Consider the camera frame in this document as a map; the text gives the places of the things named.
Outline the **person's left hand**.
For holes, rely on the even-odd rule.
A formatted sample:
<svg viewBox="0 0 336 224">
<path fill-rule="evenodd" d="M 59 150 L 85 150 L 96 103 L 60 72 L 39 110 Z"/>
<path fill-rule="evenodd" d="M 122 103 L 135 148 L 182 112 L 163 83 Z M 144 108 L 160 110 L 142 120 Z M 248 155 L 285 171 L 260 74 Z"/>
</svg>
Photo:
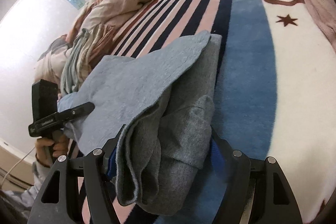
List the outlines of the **person's left hand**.
<svg viewBox="0 0 336 224">
<path fill-rule="evenodd" d="M 46 167 L 52 165 L 52 158 L 68 154 L 69 138 L 62 131 L 56 131 L 56 140 L 41 137 L 35 142 L 36 160 Z"/>
</svg>

